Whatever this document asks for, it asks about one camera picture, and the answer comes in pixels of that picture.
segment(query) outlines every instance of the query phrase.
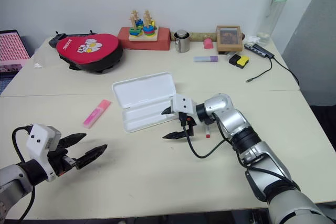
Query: plastic bottle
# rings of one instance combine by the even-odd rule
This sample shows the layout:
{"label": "plastic bottle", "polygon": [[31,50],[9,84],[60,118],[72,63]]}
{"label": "plastic bottle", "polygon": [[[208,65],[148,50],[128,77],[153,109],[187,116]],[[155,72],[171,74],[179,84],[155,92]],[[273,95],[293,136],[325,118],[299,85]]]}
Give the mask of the plastic bottle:
{"label": "plastic bottle", "polygon": [[261,22],[257,36],[260,38],[259,44],[261,46],[267,45],[270,36],[277,24],[282,9],[285,6],[287,0],[271,0],[267,7],[264,19]]}

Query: wooden picture frame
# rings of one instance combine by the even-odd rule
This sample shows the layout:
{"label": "wooden picture frame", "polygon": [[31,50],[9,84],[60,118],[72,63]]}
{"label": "wooden picture frame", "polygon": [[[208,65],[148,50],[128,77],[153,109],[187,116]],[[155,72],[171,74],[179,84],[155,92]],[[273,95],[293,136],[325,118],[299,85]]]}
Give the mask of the wooden picture frame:
{"label": "wooden picture frame", "polygon": [[217,26],[218,52],[242,51],[242,33],[240,26]]}

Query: red box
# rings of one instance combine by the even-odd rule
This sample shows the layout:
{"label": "red box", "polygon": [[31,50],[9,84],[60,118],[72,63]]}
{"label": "red box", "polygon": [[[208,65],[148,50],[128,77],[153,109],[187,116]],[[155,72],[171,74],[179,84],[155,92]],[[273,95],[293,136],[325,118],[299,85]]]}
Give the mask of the red box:
{"label": "red box", "polygon": [[121,27],[118,33],[118,39],[121,46],[125,49],[141,50],[169,50],[170,49],[170,31],[169,28],[159,27],[157,41],[129,41],[130,27]]}

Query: black cable wire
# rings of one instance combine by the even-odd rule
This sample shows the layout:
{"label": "black cable wire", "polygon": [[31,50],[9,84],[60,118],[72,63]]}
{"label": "black cable wire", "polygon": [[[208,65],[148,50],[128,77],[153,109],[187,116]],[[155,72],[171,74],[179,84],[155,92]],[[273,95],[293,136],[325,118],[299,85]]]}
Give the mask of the black cable wire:
{"label": "black cable wire", "polygon": [[192,143],[191,143],[191,141],[190,141],[190,137],[189,137],[189,134],[188,134],[188,132],[187,132],[187,130],[186,130],[186,128],[185,128],[185,126],[182,126],[182,128],[183,128],[183,131],[184,131],[184,134],[185,134],[185,136],[186,136],[186,138],[187,138],[187,141],[188,141],[188,144],[189,144],[189,147],[190,147],[190,149],[191,149],[191,151],[194,153],[194,155],[196,156],[196,157],[198,157],[198,158],[206,158],[206,157],[209,157],[210,155],[211,155],[211,153],[212,152],[214,152],[221,144],[223,144],[226,140],[225,139],[223,139],[222,141],[220,141],[208,154],[206,154],[206,155],[204,155],[204,156],[200,156],[200,155],[198,155],[197,153],[196,153],[196,151],[195,151],[195,149],[194,149],[194,147],[193,147],[193,145],[192,145]]}
{"label": "black cable wire", "polygon": [[293,75],[293,77],[295,78],[297,84],[300,85],[300,83],[299,83],[299,79],[296,77],[296,75],[295,75],[292,71],[290,71],[288,68],[286,68],[284,65],[282,65],[279,61],[277,61],[277,59],[276,59],[275,57],[273,57],[273,59],[276,61],[277,64],[279,64],[279,65],[282,66],[284,69],[286,69],[287,71],[289,71],[289,72]]}
{"label": "black cable wire", "polygon": [[279,175],[279,174],[277,174],[277,173],[274,173],[274,172],[272,172],[272,171],[270,171],[270,170],[265,170],[265,169],[261,169],[261,168],[258,168],[258,167],[253,167],[253,166],[245,165],[245,164],[240,160],[239,153],[236,152],[236,154],[237,154],[238,162],[239,162],[239,164],[240,164],[242,167],[244,167],[244,168],[246,168],[246,169],[248,169],[248,170],[256,170],[256,171],[258,171],[258,172],[262,172],[262,173],[267,173],[267,174],[269,174],[269,175],[273,175],[273,176],[275,176],[275,177],[277,177],[277,178],[279,178],[279,179],[281,179],[281,180],[284,180],[284,181],[287,182],[289,185],[291,185],[291,186],[297,188],[299,191],[301,191],[301,189],[300,189],[300,187],[298,186],[298,184],[296,184],[294,181],[290,181],[288,178],[286,178],[286,177],[284,177],[284,176],[281,176],[281,175]]}
{"label": "black cable wire", "polygon": [[[32,127],[29,125],[29,126],[25,126],[25,127],[18,127],[16,128],[15,130],[13,130],[12,132],[12,142],[13,142],[13,146],[14,146],[14,149],[16,151],[16,154],[19,156],[20,158],[20,161],[22,163],[25,162],[25,159],[23,158],[18,146],[17,146],[17,143],[16,143],[16,133],[20,130],[26,130],[27,132],[30,132],[30,130],[32,129]],[[33,186],[33,189],[31,191],[31,197],[30,197],[30,201],[29,201],[29,204],[26,208],[26,210],[24,211],[24,213],[22,214],[22,216],[20,217],[20,219],[18,219],[17,223],[21,223],[23,221],[23,219],[26,217],[26,215],[28,214],[28,212],[30,211],[33,203],[34,203],[34,200],[35,200],[35,186]]]}
{"label": "black cable wire", "polygon": [[31,191],[31,197],[30,197],[28,207],[26,208],[25,212],[21,215],[20,219],[17,221],[18,224],[21,223],[23,219],[26,217],[31,207],[33,206],[34,200],[35,200],[35,186],[33,186],[33,190]]}
{"label": "black cable wire", "polygon": [[269,68],[269,69],[267,69],[267,70],[265,70],[265,71],[264,71],[264,72],[262,72],[261,74],[259,74],[259,75],[255,76],[255,77],[253,77],[253,78],[250,78],[250,79],[246,80],[246,82],[253,81],[254,79],[256,79],[256,78],[258,78],[258,77],[262,76],[264,73],[266,73],[266,72],[268,72],[269,70],[271,70],[271,69],[272,69],[272,67],[273,67],[272,61],[271,61],[271,59],[270,59],[270,58],[267,58],[267,59],[269,59],[269,62],[271,63],[271,66],[270,66],[270,68]]}

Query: white table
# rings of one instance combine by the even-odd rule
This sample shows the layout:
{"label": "white table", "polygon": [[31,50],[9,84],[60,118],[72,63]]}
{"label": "white table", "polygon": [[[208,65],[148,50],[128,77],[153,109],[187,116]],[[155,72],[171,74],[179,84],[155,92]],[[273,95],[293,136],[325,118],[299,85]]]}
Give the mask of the white table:
{"label": "white table", "polygon": [[[226,91],[224,87],[216,90]],[[201,103],[213,92],[191,91],[189,95]],[[336,154],[300,91],[236,91],[229,95],[308,197],[314,202],[336,199]],[[102,99],[113,104],[90,130],[84,129],[82,121]],[[112,93],[2,97],[0,111],[0,167],[18,162],[10,135],[14,128],[29,123],[52,125],[63,136],[88,133],[69,148],[71,157],[108,144],[105,153],[82,170],[73,169],[52,183],[38,185],[27,219],[147,216],[266,206],[253,195],[229,145],[200,160],[186,141],[161,138],[181,130],[177,121],[125,133],[121,109]],[[200,154],[219,141],[212,126],[210,139],[205,139],[201,126],[195,129],[194,146]],[[24,155],[26,137],[22,132],[17,136]],[[21,216],[29,198],[15,205],[8,218]]]}
{"label": "white table", "polygon": [[[250,58],[244,69],[232,66],[226,56],[219,56],[219,62],[196,63],[194,56],[217,55],[214,49],[204,49],[202,42],[192,42],[190,51],[180,54],[171,44],[170,51],[125,50],[122,60],[104,74],[88,73],[69,69],[69,65],[58,57],[47,39],[34,57],[45,58],[45,68],[34,68],[31,59],[18,73],[14,81],[1,94],[2,97],[23,95],[55,94],[109,94],[111,85],[117,81],[141,77],[159,72],[171,72],[177,92],[216,92],[220,87],[227,93],[236,91],[299,90],[292,75],[274,62],[273,69],[250,83],[245,81],[269,68],[268,59],[246,49],[241,55]],[[285,64],[273,42],[266,47]]]}

